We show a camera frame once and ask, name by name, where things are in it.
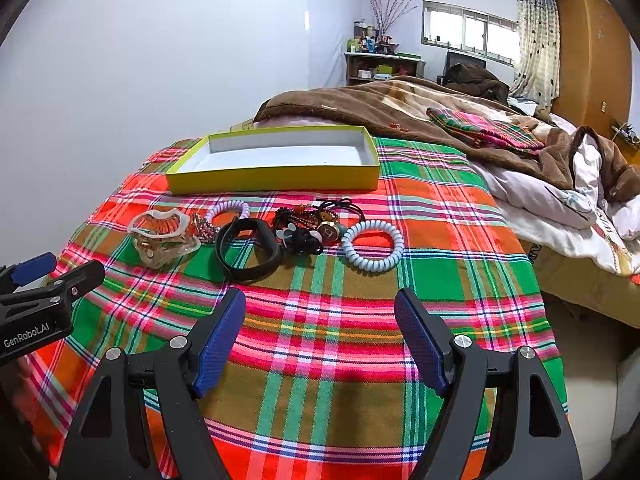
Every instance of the watch face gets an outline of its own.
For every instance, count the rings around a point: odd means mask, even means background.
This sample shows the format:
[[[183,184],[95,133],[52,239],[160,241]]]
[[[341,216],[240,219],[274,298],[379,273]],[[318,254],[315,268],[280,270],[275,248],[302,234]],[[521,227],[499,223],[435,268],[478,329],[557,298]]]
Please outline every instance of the watch face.
[[[340,231],[334,222],[322,222],[316,229],[325,242],[335,242],[340,237]]]

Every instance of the yellow box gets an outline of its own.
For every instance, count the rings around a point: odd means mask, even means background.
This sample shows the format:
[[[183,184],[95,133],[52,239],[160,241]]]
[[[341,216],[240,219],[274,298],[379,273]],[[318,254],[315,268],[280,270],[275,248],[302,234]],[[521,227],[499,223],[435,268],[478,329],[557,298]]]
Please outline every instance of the yellow box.
[[[204,137],[166,173],[174,194],[374,190],[380,161],[362,126],[256,128]]]

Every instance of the dried branches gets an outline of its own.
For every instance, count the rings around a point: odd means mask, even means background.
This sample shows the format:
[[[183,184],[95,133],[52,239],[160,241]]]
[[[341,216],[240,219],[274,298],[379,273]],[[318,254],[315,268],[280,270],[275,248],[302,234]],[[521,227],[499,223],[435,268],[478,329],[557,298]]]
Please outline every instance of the dried branches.
[[[389,28],[398,18],[418,8],[418,6],[410,7],[412,2],[413,0],[386,0],[386,6],[383,8],[382,0],[371,0],[371,10],[381,36],[386,36]]]

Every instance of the floor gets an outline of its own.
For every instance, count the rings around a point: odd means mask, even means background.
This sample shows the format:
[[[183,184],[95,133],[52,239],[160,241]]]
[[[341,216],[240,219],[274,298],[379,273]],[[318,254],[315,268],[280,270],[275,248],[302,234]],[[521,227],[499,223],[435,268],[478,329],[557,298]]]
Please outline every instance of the floor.
[[[582,475],[590,480],[611,456],[621,325],[555,298],[545,297],[545,306],[564,363],[569,420]]]

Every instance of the blue gripper pad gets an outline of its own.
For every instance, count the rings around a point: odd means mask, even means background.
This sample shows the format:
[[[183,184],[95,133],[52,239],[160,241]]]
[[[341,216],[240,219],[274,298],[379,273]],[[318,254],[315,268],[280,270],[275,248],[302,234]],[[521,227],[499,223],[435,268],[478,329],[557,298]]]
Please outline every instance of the blue gripper pad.
[[[56,257],[52,253],[44,253],[31,260],[15,266],[11,273],[11,281],[16,286],[29,285],[34,280],[43,278],[56,270]]]
[[[191,383],[191,389],[199,399],[218,383],[244,322],[245,313],[244,294],[237,288],[231,288],[210,314],[211,317],[217,317],[218,322],[198,354],[198,370]]]
[[[422,382],[444,397],[453,381],[452,334],[447,325],[429,314],[410,288],[396,294],[394,314]]]

